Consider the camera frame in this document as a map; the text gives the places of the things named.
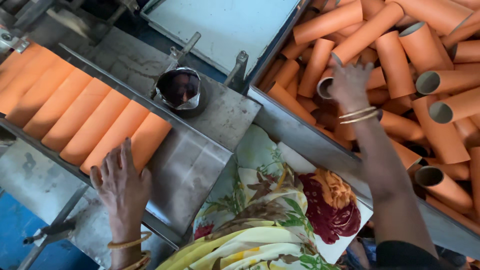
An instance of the gold bangle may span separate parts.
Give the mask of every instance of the gold bangle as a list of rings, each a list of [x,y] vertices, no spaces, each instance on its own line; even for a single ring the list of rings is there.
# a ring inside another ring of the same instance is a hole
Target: gold bangle
[[[145,268],[147,268],[148,264],[151,261],[150,255],[151,255],[150,250],[142,251],[142,258],[139,261],[121,270],[144,270]]]
[[[361,109],[361,110],[358,110],[358,111],[347,113],[345,115],[340,116],[339,118],[340,119],[347,118],[347,117],[350,117],[350,116],[354,116],[354,115],[357,115],[357,114],[361,114],[361,113],[368,112],[368,111],[371,111],[371,110],[376,110],[376,109],[377,108],[375,106],[371,106],[371,107],[364,108],[364,109]]]
[[[368,114],[368,115],[365,115],[363,117],[360,117],[360,118],[357,118],[357,119],[353,119],[353,120],[350,120],[350,121],[345,121],[345,122],[341,122],[340,124],[350,124],[350,123],[355,123],[355,122],[359,122],[359,121],[363,121],[363,120],[366,120],[368,118],[372,118],[372,117],[375,117],[377,116],[378,114],[378,111],[374,111],[372,112],[371,114]]]
[[[141,242],[147,240],[150,236],[152,236],[152,232],[140,232],[140,235],[142,234],[145,234],[144,237],[138,239],[138,240],[135,240],[133,242],[129,242],[129,243],[120,243],[120,244],[114,244],[112,242],[110,242],[108,245],[107,245],[107,248],[109,249],[121,249],[121,248],[128,248],[128,247],[131,247],[131,246],[134,246],[134,245],[138,245],[140,244]]]

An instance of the woman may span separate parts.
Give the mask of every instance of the woman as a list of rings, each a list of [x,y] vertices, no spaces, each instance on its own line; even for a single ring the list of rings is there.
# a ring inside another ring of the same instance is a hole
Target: woman
[[[377,265],[439,269],[405,168],[372,111],[362,112],[370,107],[365,85],[372,68],[334,67],[329,92],[354,120],[375,209]],[[97,167],[91,173],[108,208],[112,243],[119,245],[140,239],[151,187],[147,169],[135,173],[130,146],[127,139],[107,154],[103,181]],[[303,186],[280,154],[252,125],[236,150],[236,164],[229,163],[217,181],[215,188],[226,195],[212,192],[195,219],[197,239],[157,269],[337,269],[316,250]],[[112,250],[112,269],[140,269],[145,262],[140,245]]]

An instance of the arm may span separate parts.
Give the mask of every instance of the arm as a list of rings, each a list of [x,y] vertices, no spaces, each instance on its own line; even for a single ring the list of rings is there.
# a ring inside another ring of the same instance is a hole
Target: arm
[[[373,64],[335,67],[329,91],[344,113],[370,106],[365,92]],[[364,173],[373,198],[377,244],[404,241],[437,253],[417,206],[417,197],[400,158],[376,117],[352,124],[360,145]]]
[[[129,243],[140,239],[140,226],[150,198],[152,175],[148,169],[139,176],[133,165],[132,141],[127,138],[120,147],[107,154],[100,167],[93,166],[90,180],[108,210],[112,243]],[[141,245],[112,249],[111,269],[123,269],[142,257]]]

